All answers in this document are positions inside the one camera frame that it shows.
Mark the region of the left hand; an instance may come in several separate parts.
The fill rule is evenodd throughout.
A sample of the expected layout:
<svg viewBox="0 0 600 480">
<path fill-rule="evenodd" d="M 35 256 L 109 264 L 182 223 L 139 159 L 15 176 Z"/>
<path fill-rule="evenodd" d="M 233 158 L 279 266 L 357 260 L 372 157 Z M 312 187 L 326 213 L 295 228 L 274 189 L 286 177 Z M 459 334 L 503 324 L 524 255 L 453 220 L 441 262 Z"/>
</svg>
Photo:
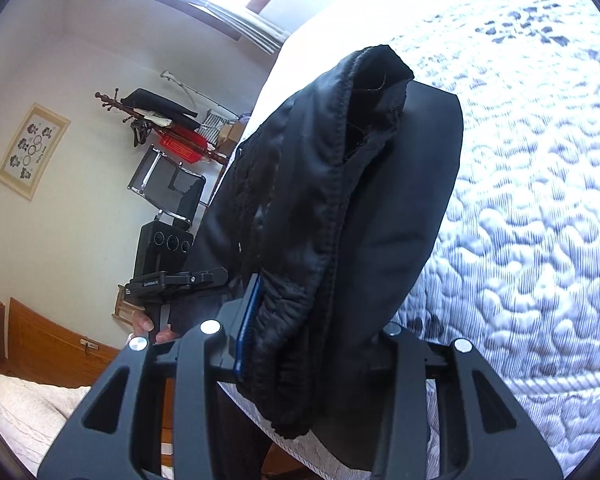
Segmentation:
<svg viewBox="0 0 600 480">
<path fill-rule="evenodd" d="M 132 312 L 132 333 L 127 337 L 127 341 L 131 341 L 135 337 L 143 337 L 155 331 L 155 324 L 151 318 L 143 311 Z M 163 342 L 175 340 L 181 335 L 172 330 L 170 324 L 166 324 L 163 330 L 155 333 L 155 342 L 163 344 Z"/>
</svg>

